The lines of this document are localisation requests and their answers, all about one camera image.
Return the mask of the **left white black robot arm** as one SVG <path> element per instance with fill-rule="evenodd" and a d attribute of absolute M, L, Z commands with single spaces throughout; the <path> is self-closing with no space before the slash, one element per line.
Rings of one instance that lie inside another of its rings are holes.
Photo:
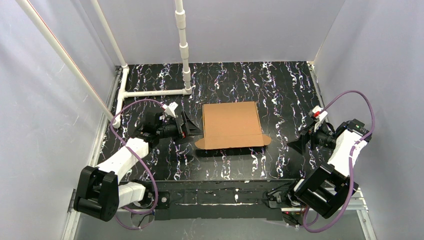
<path fill-rule="evenodd" d="M 149 112 L 126 145 L 96 166 L 82 169 L 73 202 L 73 209 L 108 222 L 119 208 L 143 201 L 145 193 L 154 193 L 153 184 L 132 180 L 121 183 L 124 175 L 140 159 L 148 156 L 161 139 L 171 138 L 180 145 L 193 141 L 203 131 L 185 111 L 176 114 Z"/>

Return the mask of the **brown cardboard box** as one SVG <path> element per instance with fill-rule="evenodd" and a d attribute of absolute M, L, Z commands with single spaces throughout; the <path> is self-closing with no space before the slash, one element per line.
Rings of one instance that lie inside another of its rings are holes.
<path fill-rule="evenodd" d="M 272 141 L 262 132 L 254 101 L 204 104 L 202 120 L 203 138 L 195 142 L 200 150 L 263 147 Z"/>

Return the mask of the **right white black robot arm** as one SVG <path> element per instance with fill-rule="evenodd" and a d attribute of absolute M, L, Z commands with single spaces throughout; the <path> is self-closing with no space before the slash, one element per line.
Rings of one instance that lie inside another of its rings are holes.
<path fill-rule="evenodd" d="M 296 180 L 287 197 L 293 206 L 307 205 L 328 219 L 348 197 L 350 151 L 368 130 L 355 118 L 343 122 L 337 129 L 326 130 L 321 126 L 315 130 L 314 127 L 314 124 L 305 127 L 299 138 L 287 145 L 301 155 L 306 153 L 307 143 L 312 148 L 330 149 L 332 154 L 327 162 L 318 165 L 308 176 Z"/>

